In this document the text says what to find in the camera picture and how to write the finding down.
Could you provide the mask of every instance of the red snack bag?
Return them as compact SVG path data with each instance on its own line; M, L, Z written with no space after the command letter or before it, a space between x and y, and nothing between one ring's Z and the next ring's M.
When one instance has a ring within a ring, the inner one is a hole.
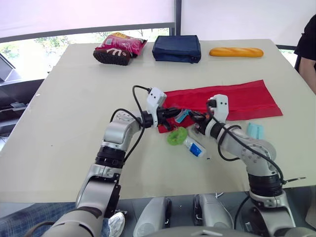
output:
M119 48L129 51L133 57L136 57L140 54L146 42L145 39L133 38L116 32L107 36L103 43L95 49Z

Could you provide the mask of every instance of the green object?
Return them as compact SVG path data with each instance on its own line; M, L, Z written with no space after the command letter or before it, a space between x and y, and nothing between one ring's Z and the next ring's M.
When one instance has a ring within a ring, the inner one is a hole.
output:
M179 127L175 131L171 132L167 137L167 142L170 145L180 145L187 138L188 132L184 127Z

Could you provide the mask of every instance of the white table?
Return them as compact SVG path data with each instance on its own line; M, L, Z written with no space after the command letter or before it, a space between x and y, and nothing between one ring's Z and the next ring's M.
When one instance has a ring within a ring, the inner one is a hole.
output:
M263 79L284 116L252 122L264 126L285 179L307 176L285 187L316 183L316 98L270 40L202 41L198 64L155 62L147 43L126 67L97 62L97 45L70 45L32 99L0 153L0 201L75 201L112 112L137 110L134 84L170 91ZM258 47L265 55L208 56L219 46ZM146 93L137 94L145 106ZM247 123L238 122L244 129ZM166 137L145 131L123 168L121 198L248 190L245 165L220 159L214 140L201 141L212 156L205 160L168 145Z

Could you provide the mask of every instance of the person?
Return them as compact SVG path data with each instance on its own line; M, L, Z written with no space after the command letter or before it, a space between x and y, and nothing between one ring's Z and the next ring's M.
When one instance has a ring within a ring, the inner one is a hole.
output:
M295 69L316 94L316 15L306 25L294 53L298 55Z

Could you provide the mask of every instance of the black wire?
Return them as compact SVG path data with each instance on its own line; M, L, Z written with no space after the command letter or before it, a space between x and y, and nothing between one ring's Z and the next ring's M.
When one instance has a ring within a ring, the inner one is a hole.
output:
M146 88L146 87L143 87L143 86L140 86L140 85L135 85L135 86L133 86L133 89L132 89L132 91L133 91L133 97L134 97L135 102L136 102L136 104L137 104L137 107L138 107L138 109L139 109L139 112L140 112L140 115L141 115L141 117L142 117L143 123L142 123L142 125L141 125L141 126L142 126L142 130L141 130L141 132L140 132L140 134L139 134L139 137L137 138L137 140L136 140L134 146L130 149L130 151L129 151L128 154L126 155L126 157L125 157L125 159L124 159L124 162L127 161L127 159L128 159L128 157L130 156L130 154L131 154L131 153L133 152L133 150L136 148L136 146L138 145L138 143L139 143L140 139L142 138L142 136L143 136L143 134L144 134L144 131L145 131L145 126L143 126L143 124L144 124L144 122L145 122L145 118L144 118L144 115L143 115L143 110L142 110L142 108L140 107L140 104L139 104L138 99L137 99L137 97L136 97L135 88L141 88L141 89L144 89L144 90L146 90L146 91L148 91L148 92L151 91L151 89Z
M237 210L237 212L236 212L236 216L235 216L235 219L234 219L234 230L236 230L237 218L238 218L238 215L239 215L239 213L240 213L240 210L241 210L241 208L244 206L244 204L248 201L248 199L249 199L249 196L247 196L247 197L241 202L241 204L239 205L239 208L238 208L238 210Z
M135 120L138 122L138 124L139 124L140 126L143 126L143 124L140 122L140 120L139 120L134 114L132 114L130 111L128 111L128 110L126 110L126 109L117 109L117 110L115 110L115 111L113 112L113 114L112 114L112 117L111 117L111 119L110 119L110 122L113 121L114 116L115 116L115 114L116 114L118 111L123 111L123 112L128 113L129 115L131 115L131 116L133 117L133 119L135 119Z
M262 157L263 159L265 159L267 162L269 162L271 165L273 165L273 167L278 171L278 173L280 174L280 180L282 184L286 184L286 181L284 180L284 176L282 173L282 170L280 169L280 167L273 161L271 160L269 157L261 154L260 152L257 152L256 150L252 149L251 147L247 146L246 144L244 144L241 140L239 140L237 137L235 137L235 135L233 135L229 129L225 128L224 125L222 125L217 118L214 117L214 115L212 114L211 110L209 109L209 106L207 106L207 110L209 112L209 115L212 119L214 119L217 123L220 124L220 126L222 127L222 129L224 129L232 138L234 138L235 141L237 141L239 144L241 144L243 147L245 147L246 149L250 150L251 152L253 152L254 154Z
M224 140L224 138L225 138L225 135L226 135L227 131L229 131L230 129L232 129L232 128L234 128L234 127L237 127L237 128L240 128L240 129L241 129L241 127L240 127L239 125L232 125L232 126L230 126L229 128L227 128L227 130L224 130L224 132L223 132L221 138L219 139L219 141L218 141L218 143L217 143L218 154L219 154L219 156L220 156L222 159L224 159L224 160L226 160L226 161L235 161L235 160L238 160L238 159L239 159L238 157L233 158L233 159L227 159L227 158L222 154L222 151L221 151L221 144L222 144L222 142L223 142L223 140Z
M35 230L41 226L45 226L45 225L54 225L55 222L53 221L43 221L43 222L40 222L38 223L37 225L33 226L32 228L30 228L24 235L24 237L32 237L33 236L33 233L35 232Z

